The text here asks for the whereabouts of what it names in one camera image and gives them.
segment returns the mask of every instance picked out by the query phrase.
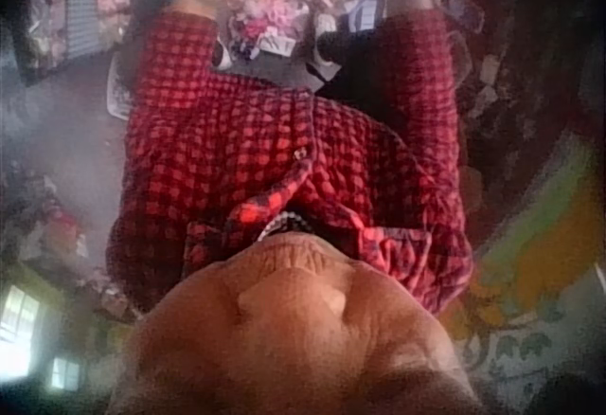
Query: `shirt button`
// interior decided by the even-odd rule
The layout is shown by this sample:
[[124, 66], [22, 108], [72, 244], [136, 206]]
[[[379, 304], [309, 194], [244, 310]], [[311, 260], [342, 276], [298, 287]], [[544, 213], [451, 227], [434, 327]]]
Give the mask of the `shirt button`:
[[305, 148], [299, 148], [296, 152], [294, 152], [294, 159], [300, 161], [301, 159], [305, 159], [307, 157], [307, 150]]

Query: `plaid shirt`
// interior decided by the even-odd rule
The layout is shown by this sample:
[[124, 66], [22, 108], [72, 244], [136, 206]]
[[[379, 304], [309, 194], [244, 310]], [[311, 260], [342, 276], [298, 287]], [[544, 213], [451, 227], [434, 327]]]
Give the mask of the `plaid shirt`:
[[108, 269], [149, 311], [175, 284], [296, 211], [429, 311], [472, 273], [458, 188], [455, 92], [436, 11], [389, 19], [374, 56], [400, 125], [209, 69], [215, 23], [164, 13], [148, 41]]

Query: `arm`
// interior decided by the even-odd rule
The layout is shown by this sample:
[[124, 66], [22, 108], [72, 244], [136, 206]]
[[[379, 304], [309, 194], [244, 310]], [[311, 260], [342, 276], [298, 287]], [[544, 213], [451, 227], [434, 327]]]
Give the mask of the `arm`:
[[412, 10], [379, 31], [384, 94], [395, 131], [439, 187], [458, 189], [458, 116], [446, 25], [439, 11]]
[[181, 278], [187, 225], [202, 179], [198, 168], [206, 162], [196, 126], [205, 112], [217, 40], [214, 12], [194, 0], [176, 0], [157, 18], [139, 71], [107, 265], [144, 312]]

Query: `person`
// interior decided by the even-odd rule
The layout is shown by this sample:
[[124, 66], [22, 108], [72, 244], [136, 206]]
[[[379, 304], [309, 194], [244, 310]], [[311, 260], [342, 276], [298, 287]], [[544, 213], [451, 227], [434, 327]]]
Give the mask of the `person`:
[[445, 23], [401, 0], [372, 53], [393, 124], [217, 73], [215, 0], [141, 64], [108, 268], [145, 317], [108, 413], [476, 413], [435, 314], [469, 282]]

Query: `window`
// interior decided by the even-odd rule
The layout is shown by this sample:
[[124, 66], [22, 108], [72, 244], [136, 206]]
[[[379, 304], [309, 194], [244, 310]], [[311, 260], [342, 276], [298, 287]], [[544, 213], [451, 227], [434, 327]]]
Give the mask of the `window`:
[[62, 358], [55, 358], [50, 386], [57, 389], [76, 391], [80, 378], [80, 365]]
[[23, 290], [10, 287], [0, 320], [0, 381], [28, 374], [39, 308], [40, 303]]

